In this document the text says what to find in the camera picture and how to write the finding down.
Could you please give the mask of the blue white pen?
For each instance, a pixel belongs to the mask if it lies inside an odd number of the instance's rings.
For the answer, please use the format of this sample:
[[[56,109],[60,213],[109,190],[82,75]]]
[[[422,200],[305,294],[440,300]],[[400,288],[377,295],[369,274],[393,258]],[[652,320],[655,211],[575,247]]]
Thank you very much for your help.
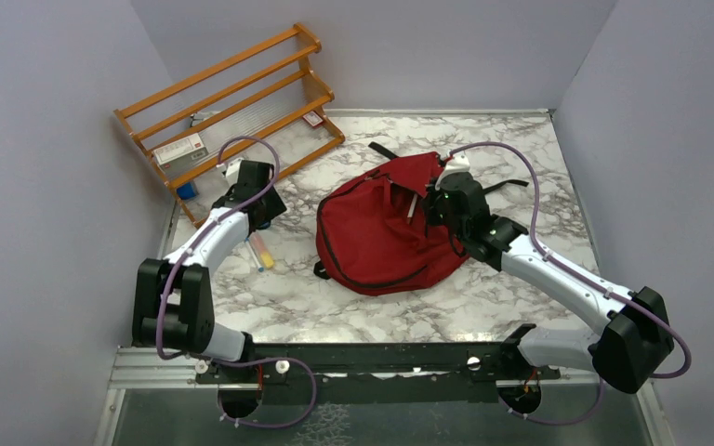
[[[251,242],[248,241],[248,240],[245,240],[245,244],[246,244],[246,246],[247,246],[248,253],[250,254],[250,256],[251,256],[251,258],[252,258],[252,260],[253,260],[253,262],[254,262],[254,264],[255,264],[257,270],[258,270],[258,272],[263,272],[265,268],[264,268],[264,265],[263,265],[263,263],[261,262],[261,260],[260,260],[260,258],[259,258],[259,256],[258,256],[258,253],[257,253],[256,249],[253,247],[253,245],[251,244]]]

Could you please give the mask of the yellow highlighter pen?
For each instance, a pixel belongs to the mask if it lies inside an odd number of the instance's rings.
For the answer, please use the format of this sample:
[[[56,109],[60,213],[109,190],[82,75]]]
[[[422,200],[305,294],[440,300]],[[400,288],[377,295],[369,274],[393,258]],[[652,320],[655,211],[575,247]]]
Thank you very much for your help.
[[[272,269],[275,265],[274,258],[271,255],[267,245],[264,243],[259,233],[254,233],[250,241],[252,246],[258,256],[259,261],[263,265],[264,269]]]

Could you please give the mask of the red student backpack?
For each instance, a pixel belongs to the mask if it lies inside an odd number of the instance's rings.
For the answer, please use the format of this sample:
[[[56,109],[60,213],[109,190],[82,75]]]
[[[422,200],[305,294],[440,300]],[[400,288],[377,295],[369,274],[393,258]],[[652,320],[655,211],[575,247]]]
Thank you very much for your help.
[[[469,173],[468,160],[463,152],[398,156],[377,143],[370,147],[387,162],[347,181],[318,205],[314,273],[361,295],[431,288],[470,257],[454,254],[445,227],[427,224],[427,187],[447,175]]]

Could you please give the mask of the red brown pen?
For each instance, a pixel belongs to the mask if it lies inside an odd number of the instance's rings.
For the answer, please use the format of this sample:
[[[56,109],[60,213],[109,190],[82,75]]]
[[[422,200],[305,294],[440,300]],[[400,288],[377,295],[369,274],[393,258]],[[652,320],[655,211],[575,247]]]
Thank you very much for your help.
[[[410,203],[410,206],[409,206],[409,209],[408,209],[408,212],[407,212],[407,215],[406,215],[407,221],[409,221],[409,222],[411,222],[411,220],[412,220],[412,218],[413,218],[413,216],[414,216],[415,209],[416,209],[416,206],[417,206],[417,198],[418,198],[418,196],[417,196],[417,195],[414,195],[413,198],[412,198],[412,201],[411,201],[411,203]]]

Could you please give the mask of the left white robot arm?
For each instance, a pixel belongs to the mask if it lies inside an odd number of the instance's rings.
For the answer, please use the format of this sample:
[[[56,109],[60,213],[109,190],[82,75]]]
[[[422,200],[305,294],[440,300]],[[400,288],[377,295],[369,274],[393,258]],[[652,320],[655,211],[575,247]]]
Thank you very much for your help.
[[[274,165],[239,160],[231,169],[236,179],[191,238],[164,258],[139,265],[132,338],[135,345],[156,347],[168,357],[189,353],[218,359],[220,370],[240,382],[255,369],[252,338],[217,323],[211,274],[286,207],[272,183]]]

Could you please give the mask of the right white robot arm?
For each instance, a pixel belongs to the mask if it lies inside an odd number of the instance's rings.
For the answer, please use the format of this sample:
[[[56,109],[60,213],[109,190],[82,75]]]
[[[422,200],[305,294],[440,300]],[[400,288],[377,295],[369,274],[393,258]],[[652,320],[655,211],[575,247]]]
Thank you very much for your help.
[[[466,172],[427,188],[429,223],[446,227],[458,254],[534,286],[573,312],[583,329],[533,327],[499,353],[501,370],[521,378],[535,367],[596,373],[616,390],[639,390],[675,347],[663,296],[632,291],[557,257],[522,224],[491,213],[483,186]]]

